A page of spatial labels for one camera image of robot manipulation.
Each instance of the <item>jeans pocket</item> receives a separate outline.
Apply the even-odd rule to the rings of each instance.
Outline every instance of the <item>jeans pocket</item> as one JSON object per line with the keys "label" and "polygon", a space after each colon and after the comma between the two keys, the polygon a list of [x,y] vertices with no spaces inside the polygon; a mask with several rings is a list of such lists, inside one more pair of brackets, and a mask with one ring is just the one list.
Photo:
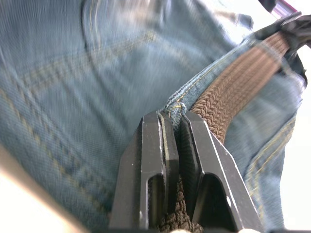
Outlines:
{"label": "jeans pocket", "polygon": [[244,176],[246,187],[266,231],[284,227],[280,180],[285,146],[291,139],[295,120],[294,115],[261,148],[251,160]]}

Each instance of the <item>denim fabric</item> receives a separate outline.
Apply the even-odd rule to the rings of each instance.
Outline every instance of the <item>denim fabric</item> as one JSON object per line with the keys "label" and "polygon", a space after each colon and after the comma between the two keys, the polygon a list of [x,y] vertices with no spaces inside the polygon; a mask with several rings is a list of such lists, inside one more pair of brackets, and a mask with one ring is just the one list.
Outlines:
{"label": "denim fabric", "polygon": [[[226,30],[194,0],[1,1],[0,143],[86,227],[101,231],[120,156],[140,118],[173,108],[176,95],[189,108],[253,43],[234,49]],[[283,138],[277,135],[295,115],[298,82],[277,74],[234,118],[225,142],[244,179],[250,177],[246,184],[255,188],[266,222],[274,213],[267,196],[279,200],[278,192],[256,184],[262,188],[279,164],[254,172],[268,156],[260,150],[269,141],[269,149],[277,147]],[[270,184],[278,186],[279,177]],[[266,222],[267,229],[280,226]]]}

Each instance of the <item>seam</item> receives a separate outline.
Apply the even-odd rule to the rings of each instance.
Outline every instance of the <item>seam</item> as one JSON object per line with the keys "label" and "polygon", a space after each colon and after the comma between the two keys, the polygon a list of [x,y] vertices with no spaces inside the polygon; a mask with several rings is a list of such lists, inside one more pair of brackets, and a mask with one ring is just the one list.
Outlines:
{"label": "seam", "polygon": [[94,204],[95,208],[107,214],[107,210],[103,204],[101,204],[95,197],[93,197],[91,194],[89,194],[84,187],[81,187],[79,185],[79,182],[76,181],[69,173],[66,172],[66,169],[54,158],[52,152],[47,148],[47,146],[41,141],[41,138],[39,135],[37,135],[33,128],[27,123],[26,119],[22,116],[22,114],[18,111],[18,109],[14,106],[13,102],[8,98],[6,93],[0,88],[0,94],[3,97],[3,99],[7,102],[7,104],[10,106],[10,108],[15,112],[16,116],[19,118],[21,123],[24,125],[24,127],[27,129],[27,131],[33,136],[35,141],[43,148],[43,150],[46,152],[48,157],[52,160],[53,165],[61,172],[62,175],[66,176],[67,179],[76,187],[78,188],[81,193],[91,202]]}
{"label": "seam", "polygon": [[[149,31],[149,32],[146,32],[143,35],[137,36],[134,40],[125,40],[125,41],[117,43],[117,44],[115,44],[113,46],[110,46],[110,47],[108,47],[106,49],[104,49],[104,47],[101,47],[101,48],[99,48],[97,50],[92,51],[89,54],[83,54],[81,56],[78,56],[78,57],[74,58],[74,62],[76,64],[73,65],[72,68],[75,69],[76,67],[85,67],[85,66],[87,66],[88,63],[80,65],[81,63],[78,62],[78,61],[82,60],[82,61],[85,61],[85,62],[89,62],[89,57],[90,56],[91,57],[94,57],[94,56],[98,57],[101,52],[104,53],[104,57],[100,57],[99,59],[95,60],[95,62],[97,62],[97,64],[99,62],[102,62],[103,59],[106,58],[106,57],[111,58],[112,56],[119,56],[120,54],[122,54],[122,52],[130,52],[131,49],[133,49],[135,47],[135,45],[138,45],[138,44],[143,43],[143,42],[154,41],[155,38],[156,38],[156,35],[152,31]],[[28,74],[23,76],[24,85],[25,86],[36,86],[36,85],[39,85],[39,83],[41,83],[41,82],[48,82],[48,80],[50,80],[50,79],[40,80],[41,73],[43,71],[45,71],[45,72],[47,72],[47,71],[53,72],[55,66],[65,65],[66,63],[68,63],[68,57],[62,58],[62,59],[60,59],[60,60],[58,60],[56,62],[48,64],[47,66],[42,66],[42,67],[40,67],[40,68],[38,68],[36,70],[33,70],[33,71],[29,72]],[[33,83],[36,80],[39,80],[39,82],[32,85],[31,82]]]}
{"label": "seam", "polygon": [[247,173],[250,173],[254,168],[255,168],[255,165],[257,164],[257,161],[262,157],[262,155],[264,154],[264,152],[266,150],[268,150],[272,145],[273,143],[275,143],[283,134],[283,132],[285,132],[292,123],[294,123],[296,120],[296,118],[294,117],[290,122],[287,123],[287,125],[278,133],[278,135],[269,142],[269,144],[266,146],[265,149],[263,149],[262,152],[260,152],[260,154],[257,156],[256,160],[254,162],[252,162],[252,165],[251,167],[249,168],[248,172]]}
{"label": "seam", "polygon": [[186,90],[186,92],[185,92],[180,98],[177,99],[176,102],[180,102],[181,99],[193,88],[193,86],[196,85],[202,78],[204,78],[205,76],[207,76],[207,75],[212,71],[212,69],[215,68],[215,66],[221,65],[225,60],[227,60],[228,58],[230,58],[230,57],[232,57],[234,54],[236,54],[236,52],[237,52],[237,50],[234,51],[234,52],[232,52],[229,56],[226,56],[226,57],[223,56],[223,57],[221,58],[221,61],[216,62],[211,68],[209,68],[209,70],[208,70],[205,74],[203,74],[197,81],[195,81],[194,84],[192,84],[192,85]]}
{"label": "seam", "polygon": [[181,105],[175,105],[172,109],[175,109],[175,108],[181,108]]}
{"label": "seam", "polygon": [[101,5],[101,2],[102,2],[101,0],[97,0],[96,9],[95,9],[95,35],[96,35],[98,46],[101,45],[101,36],[98,33],[97,12],[98,12],[99,6]]}
{"label": "seam", "polygon": [[[39,113],[37,113],[34,110],[34,107],[32,106],[32,104],[30,103],[30,101],[26,98],[25,93],[22,91],[22,89],[19,87],[19,85],[17,84],[17,82],[6,72],[6,76],[10,79],[10,81],[12,82],[12,84],[16,87],[16,89],[18,90],[20,96],[22,97],[22,99],[24,100],[24,102],[29,106],[30,110],[32,111],[32,113],[34,114],[34,116],[36,117],[36,119],[38,120],[38,122],[44,126],[45,131],[47,131],[47,133],[52,137],[53,141],[55,143],[57,143],[57,145],[59,146],[59,148],[61,148],[62,153],[67,155],[75,164],[75,166],[79,167],[81,169],[81,171],[84,173],[84,175],[88,178],[88,182],[91,182],[93,186],[95,186],[96,188],[98,188],[100,190],[100,192],[102,192],[103,194],[106,195],[107,198],[112,198],[112,192],[107,190],[107,188],[105,186],[103,186],[102,184],[100,184],[98,181],[96,181],[96,179],[94,179],[94,175],[92,175],[88,170],[86,170],[86,168],[81,165],[81,163],[71,154],[71,152],[67,149],[65,149],[65,147],[62,145],[61,140],[59,139],[59,137],[53,132],[51,131],[51,129],[48,127],[48,125],[44,122],[44,120],[42,119],[42,117],[40,116]],[[101,176],[97,176],[100,179],[101,183],[104,182],[108,182],[107,180],[105,180],[105,178],[101,177]]]}
{"label": "seam", "polygon": [[[294,129],[292,128],[291,131],[287,134],[287,136],[283,139],[283,141],[281,142],[281,144],[278,146],[278,148],[268,157],[268,159],[266,160],[266,162],[262,165],[262,167],[256,172],[255,174],[255,188],[252,190],[252,194],[250,194],[250,196],[252,197],[254,194],[255,196],[257,196],[257,201],[258,203],[262,203],[261,202],[261,196],[259,193],[259,189],[260,189],[260,185],[259,185],[259,174],[260,171],[268,164],[268,162],[276,155],[278,154],[278,152],[280,152],[280,150],[284,147],[284,145],[289,141],[289,139],[292,136]],[[263,221],[263,215],[264,215],[264,208],[263,205],[260,204],[258,207],[258,213],[259,213],[259,217],[261,218],[261,220]]]}
{"label": "seam", "polygon": [[[150,36],[144,36],[143,38],[136,40],[135,42],[127,45],[124,48],[118,48],[116,51],[113,51],[113,49],[109,49],[112,51],[107,50],[105,53],[105,56],[99,57],[98,59],[96,59],[96,62],[98,65],[102,64],[105,61],[111,61],[111,59],[113,57],[118,57],[121,56],[124,53],[129,53],[130,51],[132,51],[136,46],[140,45],[141,43],[144,42],[148,42],[148,41],[153,41],[154,40],[154,36],[150,37]],[[56,80],[63,80],[65,79],[65,74],[68,74],[70,72],[70,70],[73,69],[77,69],[77,68],[91,68],[89,66],[90,61],[86,61],[86,63],[78,63],[79,65],[75,64],[74,66],[72,66],[71,68],[65,68],[62,72],[56,73],[54,75],[49,76],[49,79],[44,79],[43,81],[36,83],[35,85],[31,86],[30,88],[30,92],[34,95],[37,91],[39,91],[42,88],[47,88],[48,86],[50,86],[51,84],[53,84]]]}
{"label": "seam", "polygon": [[92,43],[94,43],[94,35],[93,35],[93,22],[92,22],[92,14],[93,14],[93,8],[94,8],[94,0],[92,0],[90,9],[89,9],[89,29],[90,29],[90,34],[92,36]]}
{"label": "seam", "polygon": [[180,100],[193,88],[194,85],[196,85],[202,78],[207,76],[212,71],[212,69],[214,69],[215,66],[222,64],[224,61],[225,60],[223,59],[219,63],[214,64],[204,75],[202,75],[197,81],[195,81],[194,84],[192,84],[191,87],[189,87],[176,102],[180,102]]}

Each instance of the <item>brown belt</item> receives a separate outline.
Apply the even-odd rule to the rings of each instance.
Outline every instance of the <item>brown belt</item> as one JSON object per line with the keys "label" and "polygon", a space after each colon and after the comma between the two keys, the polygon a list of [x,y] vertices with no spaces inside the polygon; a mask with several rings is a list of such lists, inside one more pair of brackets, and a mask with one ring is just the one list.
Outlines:
{"label": "brown belt", "polygon": [[[263,47],[269,46],[275,54]],[[232,118],[268,83],[280,68],[280,59],[289,49],[278,32],[257,44],[229,65],[205,90],[191,111],[203,118],[213,134],[224,143]],[[178,183],[175,213],[165,216],[159,225],[161,232],[185,229],[201,233],[203,228],[190,221],[186,213],[181,180]]]}

